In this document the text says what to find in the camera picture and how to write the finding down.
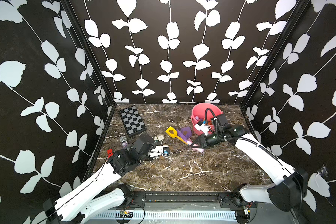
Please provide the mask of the pink plastic bucket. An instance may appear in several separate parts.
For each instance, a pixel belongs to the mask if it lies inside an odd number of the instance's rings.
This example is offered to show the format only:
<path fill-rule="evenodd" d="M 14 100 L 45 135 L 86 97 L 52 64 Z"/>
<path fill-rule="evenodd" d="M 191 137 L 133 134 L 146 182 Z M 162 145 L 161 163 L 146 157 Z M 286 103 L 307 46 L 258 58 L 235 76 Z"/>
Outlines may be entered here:
<path fill-rule="evenodd" d="M 200 121 L 200 119 L 205 119 L 205 110 L 210 108 L 216 116 L 223 114 L 222 110 L 214 104 L 210 103 L 199 103 L 195 105 L 191 111 L 191 122 L 193 126 L 193 131 L 197 135 L 202 135 L 203 132 L 196 129 L 195 125 Z"/>

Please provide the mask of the purple trowel pink handle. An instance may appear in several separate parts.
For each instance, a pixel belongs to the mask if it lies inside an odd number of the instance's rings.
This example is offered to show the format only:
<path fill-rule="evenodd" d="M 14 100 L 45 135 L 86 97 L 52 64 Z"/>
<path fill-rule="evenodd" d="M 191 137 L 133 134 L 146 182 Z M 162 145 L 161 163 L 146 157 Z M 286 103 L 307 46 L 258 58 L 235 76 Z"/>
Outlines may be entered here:
<path fill-rule="evenodd" d="M 190 138 L 187 139 L 187 138 L 182 134 L 181 129 L 178 129 L 177 132 L 178 132 L 178 135 L 179 135 L 185 142 L 187 142 L 188 145 L 191 146 L 191 144 L 193 143 L 193 141 L 192 141 Z M 203 153 L 203 152 L 204 152 L 204 149 L 203 149 L 203 148 L 194 148 L 194 147 L 193 147 L 192 150 L 193 150 L 193 151 L 200 152 L 200 153 Z"/>
<path fill-rule="evenodd" d="M 191 128 L 190 127 L 182 127 L 181 128 L 182 134 L 188 139 L 192 136 Z"/>

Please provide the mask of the yellow trowel yellow handle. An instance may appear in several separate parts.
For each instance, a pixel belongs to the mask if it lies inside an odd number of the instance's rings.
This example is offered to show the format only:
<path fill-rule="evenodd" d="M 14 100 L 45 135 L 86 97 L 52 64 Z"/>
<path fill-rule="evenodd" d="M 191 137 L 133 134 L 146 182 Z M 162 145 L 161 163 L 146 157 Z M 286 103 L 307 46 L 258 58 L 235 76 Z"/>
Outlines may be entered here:
<path fill-rule="evenodd" d="M 177 138 L 179 141 L 183 142 L 187 145 L 187 142 L 185 142 L 179 135 L 178 132 L 173 127 L 168 127 L 165 132 L 171 137 L 171 138 Z"/>

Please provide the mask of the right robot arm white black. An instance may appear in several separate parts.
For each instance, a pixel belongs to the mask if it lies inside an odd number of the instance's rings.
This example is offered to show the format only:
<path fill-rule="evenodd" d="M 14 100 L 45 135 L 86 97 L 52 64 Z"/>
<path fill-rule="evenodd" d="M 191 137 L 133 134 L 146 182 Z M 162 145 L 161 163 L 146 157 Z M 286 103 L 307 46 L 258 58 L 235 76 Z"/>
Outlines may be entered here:
<path fill-rule="evenodd" d="M 224 114 L 213 115 L 211 125 L 199 121 L 194 128 L 202 134 L 191 143 L 194 149 L 212 148 L 222 142 L 230 142 L 249 156 L 270 177 L 271 184 L 242 184 L 234 190 L 237 206 L 249 203 L 270 203 L 281 211 L 290 211 L 302 206 L 307 195 L 308 174 L 295 169 L 275 156 L 243 126 L 231 126 Z"/>

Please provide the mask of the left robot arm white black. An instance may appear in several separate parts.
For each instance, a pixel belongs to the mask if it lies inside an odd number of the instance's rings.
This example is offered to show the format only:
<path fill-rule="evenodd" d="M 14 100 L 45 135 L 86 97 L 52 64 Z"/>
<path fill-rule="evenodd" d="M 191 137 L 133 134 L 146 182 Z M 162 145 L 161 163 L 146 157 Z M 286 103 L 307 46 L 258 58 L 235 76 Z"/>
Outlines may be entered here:
<path fill-rule="evenodd" d="M 158 142 L 147 134 L 140 135 L 133 144 L 109 153 L 104 164 L 93 175 L 65 196 L 44 204 L 46 218 L 43 224 L 84 224 L 104 210 L 130 204 L 134 193 L 127 184 L 113 191 L 100 193 L 133 171 L 150 157 Z"/>

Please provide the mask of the small red block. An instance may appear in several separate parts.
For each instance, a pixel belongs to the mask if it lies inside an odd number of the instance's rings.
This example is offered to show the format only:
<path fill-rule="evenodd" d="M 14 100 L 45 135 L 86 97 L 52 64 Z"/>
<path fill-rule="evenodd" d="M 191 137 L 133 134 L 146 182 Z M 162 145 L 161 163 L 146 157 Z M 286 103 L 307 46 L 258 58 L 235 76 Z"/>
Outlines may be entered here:
<path fill-rule="evenodd" d="M 112 149 L 108 149 L 107 150 L 107 158 L 110 158 L 113 155 L 113 150 Z"/>

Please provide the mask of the purple glitter cylinder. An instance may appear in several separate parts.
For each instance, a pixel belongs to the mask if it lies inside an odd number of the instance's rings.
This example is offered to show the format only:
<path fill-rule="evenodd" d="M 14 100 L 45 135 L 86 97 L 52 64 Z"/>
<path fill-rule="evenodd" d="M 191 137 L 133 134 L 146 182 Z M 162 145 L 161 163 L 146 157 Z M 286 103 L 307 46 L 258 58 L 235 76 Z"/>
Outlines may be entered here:
<path fill-rule="evenodd" d="M 119 141 L 120 141 L 120 143 L 121 143 L 122 148 L 128 148 L 128 147 L 129 147 L 129 142 L 128 142 L 126 136 L 122 135 L 122 136 L 119 138 Z"/>

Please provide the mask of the black white checkerboard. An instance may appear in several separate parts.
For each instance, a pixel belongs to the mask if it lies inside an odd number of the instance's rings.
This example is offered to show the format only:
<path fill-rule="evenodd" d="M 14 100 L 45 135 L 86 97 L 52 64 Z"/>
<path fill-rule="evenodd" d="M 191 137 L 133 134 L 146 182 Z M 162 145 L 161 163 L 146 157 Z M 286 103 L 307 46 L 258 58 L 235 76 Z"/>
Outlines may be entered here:
<path fill-rule="evenodd" d="M 129 138 L 147 130 L 143 118 L 139 114 L 135 105 L 120 110 L 119 116 Z"/>

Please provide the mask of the black front rail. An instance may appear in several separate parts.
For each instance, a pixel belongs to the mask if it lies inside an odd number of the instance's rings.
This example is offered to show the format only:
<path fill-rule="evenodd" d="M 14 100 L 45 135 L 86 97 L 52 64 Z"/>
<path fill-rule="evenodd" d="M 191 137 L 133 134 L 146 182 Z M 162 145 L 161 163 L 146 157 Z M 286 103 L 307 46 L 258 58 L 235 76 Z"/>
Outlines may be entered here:
<path fill-rule="evenodd" d="M 221 208 L 241 210 L 245 206 L 257 208 L 263 201 L 243 202 L 234 192 L 178 192 L 178 191 L 134 191 L 133 203 L 145 206 L 147 203 L 217 203 Z"/>

